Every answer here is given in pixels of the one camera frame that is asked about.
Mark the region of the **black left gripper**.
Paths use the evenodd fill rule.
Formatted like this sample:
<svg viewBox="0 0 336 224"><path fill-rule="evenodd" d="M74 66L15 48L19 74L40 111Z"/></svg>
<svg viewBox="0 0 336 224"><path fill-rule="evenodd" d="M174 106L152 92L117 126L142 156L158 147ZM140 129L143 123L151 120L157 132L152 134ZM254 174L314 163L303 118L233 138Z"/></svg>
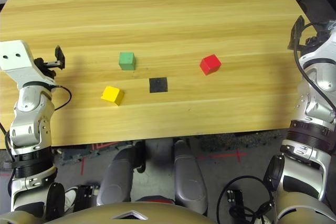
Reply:
<svg viewBox="0 0 336 224"><path fill-rule="evenodd" d="M47 77L52 79L55 78L56 72L54 70L50 70L52 68L65 68L65 56L60 46L56 46L55 48L55 57L56 60L50 62L44 62L43 58L34 59L34 64L36 67Z"/></svg>

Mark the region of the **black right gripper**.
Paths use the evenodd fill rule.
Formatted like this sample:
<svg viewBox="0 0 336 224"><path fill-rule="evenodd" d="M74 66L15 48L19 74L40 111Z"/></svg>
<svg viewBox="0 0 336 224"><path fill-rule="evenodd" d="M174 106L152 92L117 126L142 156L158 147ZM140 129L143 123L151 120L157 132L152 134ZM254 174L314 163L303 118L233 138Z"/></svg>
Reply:
<svg viewBox="0 0 336 224"><path fill-rule="evenodd" d="M290 34L290 40L288 44L289 50L294 50L295 48L297 50L302 50L303 45L300 45L300 38L302 34L302 29L305 26L305 21L302 16L299 16L297 20L295 21ZM315 51L317 50L321 45L323 45L330 37L331 31L329 30L323 30L318 31L315 36L309 37L306 39L306 47L305 51Z"/></svg>

